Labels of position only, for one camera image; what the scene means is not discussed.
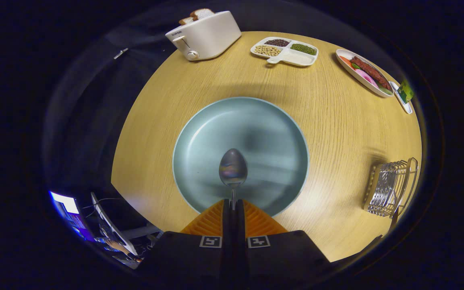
white toaster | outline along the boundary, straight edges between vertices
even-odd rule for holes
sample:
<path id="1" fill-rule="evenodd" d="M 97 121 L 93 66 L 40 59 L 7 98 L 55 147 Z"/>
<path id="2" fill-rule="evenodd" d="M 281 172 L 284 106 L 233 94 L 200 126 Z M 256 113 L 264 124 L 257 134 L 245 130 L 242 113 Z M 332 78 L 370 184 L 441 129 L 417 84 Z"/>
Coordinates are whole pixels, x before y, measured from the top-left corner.
<path id="1" fill-rule="evenodd" d="M 217 57 L 240 36 L 241 31 L 230 11 L 218 12 L 166 33 L 188 60 Z"/>

wire rack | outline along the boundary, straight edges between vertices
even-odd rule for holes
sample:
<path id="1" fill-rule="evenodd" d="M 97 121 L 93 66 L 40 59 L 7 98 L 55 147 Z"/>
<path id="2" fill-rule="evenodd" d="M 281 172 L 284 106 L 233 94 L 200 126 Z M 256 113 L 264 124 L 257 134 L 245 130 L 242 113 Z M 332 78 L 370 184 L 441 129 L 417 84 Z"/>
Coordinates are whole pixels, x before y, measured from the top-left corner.
<path id="1" fill-rule="evenodd" d="M 413 181 L 409 191 L 406 191 L 411 174 Z M 383 217 L 389 216 L 390 219 L 393 219 L 397 209 L 401 213 L 407 206 L 416 183 L 417 174 L 418 160 L 414 157 L 407 161 L 400 160 L 374 166 L 365 196 L 364 209 L 369 213 Z M 401 205 L 405 195 L 407 195 L 406 201 Z"/>

desk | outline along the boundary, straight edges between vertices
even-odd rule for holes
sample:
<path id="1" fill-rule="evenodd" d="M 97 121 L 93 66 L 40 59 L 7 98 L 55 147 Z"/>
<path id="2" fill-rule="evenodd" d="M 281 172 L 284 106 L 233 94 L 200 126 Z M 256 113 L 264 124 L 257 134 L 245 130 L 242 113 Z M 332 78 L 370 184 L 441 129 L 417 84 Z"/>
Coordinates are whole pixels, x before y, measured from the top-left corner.
<path id="1" fill-rule="evenodd" d="M 250 47 L 269 36 L 312 44 L 319 49 L 318 59 L 304 68 L 268 65 Z M 175 51 L 128 114 L 116 147 L 112 185 L 162 231 L 180 231 L 198 215 L 173 179 L 180 131 L 208 104 L 257 97 L 298 123 L 311 155 L 302 193 L 275 219 L 289 231 L 304 230 L 331 262 L 361 251 L 385 235 L 391 222 L 362 208 L 372 165 L 414 157 L 421 166 L 422 143 L 414 109 L 407 114 L 396 97 L 378 97 L 356 81 L 338 63 L 338 48 L 301 35 L 248 31 L 215 59 L 189 62 Z"/>

light blue plate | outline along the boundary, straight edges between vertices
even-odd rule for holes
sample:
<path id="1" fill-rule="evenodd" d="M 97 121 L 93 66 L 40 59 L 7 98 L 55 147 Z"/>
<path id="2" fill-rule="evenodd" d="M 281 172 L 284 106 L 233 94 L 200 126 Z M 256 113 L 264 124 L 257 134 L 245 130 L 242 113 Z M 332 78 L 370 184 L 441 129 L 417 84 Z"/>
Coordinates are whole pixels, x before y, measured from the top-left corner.
<path id="1" fill-rule="evenodd" d="M 221 157 L 230 148 L 241 151 L 248 166 L 248 177 L 236 190 L 238 199 L 270 216 L 296 199 L 309 170 L 302 131 L 286 112 L 267 101 L 232 97 L 200 110 L 175 144 L 173 176 L 195 211 L 232 198 L 218 175 Z"/>

metal spoon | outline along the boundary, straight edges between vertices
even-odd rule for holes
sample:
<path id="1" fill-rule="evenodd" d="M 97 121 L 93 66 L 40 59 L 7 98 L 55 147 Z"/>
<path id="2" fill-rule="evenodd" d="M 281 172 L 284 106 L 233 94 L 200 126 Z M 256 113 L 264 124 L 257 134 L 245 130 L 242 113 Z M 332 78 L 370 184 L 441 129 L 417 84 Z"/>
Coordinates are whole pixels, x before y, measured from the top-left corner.
<path id="1" fill-rule="evenodd" d="M 247 162 L 237 149 L 228 150 L 221 158 L 220 179 L 232 189 L 232 210 L 236 209 L 236 189 L 247 180 Z"/>

